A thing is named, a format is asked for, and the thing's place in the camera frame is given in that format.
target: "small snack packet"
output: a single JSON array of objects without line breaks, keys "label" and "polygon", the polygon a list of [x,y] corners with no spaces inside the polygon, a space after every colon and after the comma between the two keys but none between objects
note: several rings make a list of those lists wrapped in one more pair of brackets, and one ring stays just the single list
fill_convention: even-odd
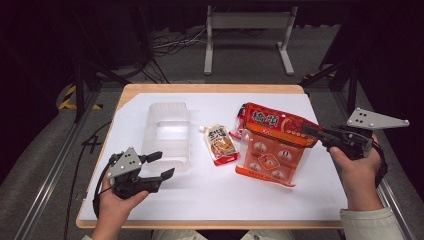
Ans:
[{"label": "small snack packet", "polygon": [[242,157],[236,172],[294,187],[293,177],[305,148],[318,141],[302,132],[303,124],[320,128],[294,114],[247,103],[241,135]]},{"label": "small snack packet", "polygon": [[235,161],[239,157],[234,141],[225,126],[214,124],[210,127],[201,126],[206,144],[215,166]]}]

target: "wrist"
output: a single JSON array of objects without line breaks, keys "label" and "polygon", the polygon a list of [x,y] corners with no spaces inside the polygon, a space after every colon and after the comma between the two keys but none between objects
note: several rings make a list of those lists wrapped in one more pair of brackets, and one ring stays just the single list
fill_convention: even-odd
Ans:
[{"label": "wrist", "polygon": [[103,221],[98,220],[91,238],[93,240],[116,240],[118,239],[120,230],[120,227],[116,228],[114,226],[110,226],[110,224],[105,224]]},{"label": "wrist", "polygon": [[374,211],[384,208],[375,189],[348,192],[349,211]]}]

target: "red snack package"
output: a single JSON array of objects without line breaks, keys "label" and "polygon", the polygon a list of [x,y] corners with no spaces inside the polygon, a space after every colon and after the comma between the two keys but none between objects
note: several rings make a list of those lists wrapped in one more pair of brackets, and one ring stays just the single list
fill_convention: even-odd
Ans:
[{"label": "red snack package", "polygon": [[216,166],[235,161],[239,157],[233,139],[225,126],[215,124],[211,127],[200,127],[205,134],[205,141]]},{"label": "red snack package", "polygon": [[241,136],[241,175],[294,187],[293,176],[305,148],[317,139],[302,133],[302,124],[319,125],[302,117],[247,103]]}]

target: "snack package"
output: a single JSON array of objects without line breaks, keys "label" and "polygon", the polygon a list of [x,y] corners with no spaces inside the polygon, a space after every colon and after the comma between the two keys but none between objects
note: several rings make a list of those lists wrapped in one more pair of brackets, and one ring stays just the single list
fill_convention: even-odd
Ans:
[{"label": "snack package", "polygon": [[254,103],[245,105],[241,135],[241,175],[294,187],[293,176],[305,148],[317,139],[302,133],[302,124],[319,125],[294,114],[266,108]]},{"label": "snack package", "polygon": [[215,166],[235,161],[240,153],[237,151],[234,141],[225,126],[215,124],[210,127],[201,126],[205,141]]}]

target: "white board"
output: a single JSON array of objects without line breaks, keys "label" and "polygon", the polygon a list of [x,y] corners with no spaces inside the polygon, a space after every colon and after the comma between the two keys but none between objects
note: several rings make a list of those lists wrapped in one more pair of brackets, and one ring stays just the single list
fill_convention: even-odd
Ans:
[{"label": "white board", "polygon": [[[94,172],[80,221],[96,220],[92,207],[100,173],[110,156],[132,146],[140,153],[150,104],[185,102],[191,113],[190,166],[175,172],[139,204],[129,220],[233,220],[233,221],[339,221],[347,200],[331,156],[318,142],[305,151],[293,188],[235,172],[236,162],[215,166],[199,126],[219,123],[230,130],[240,106],[253,102],[317,122],[306,94],[267,93],[141,93],[116,112],[113,125]],[[143,170],[140,176],[151,176]]]}]

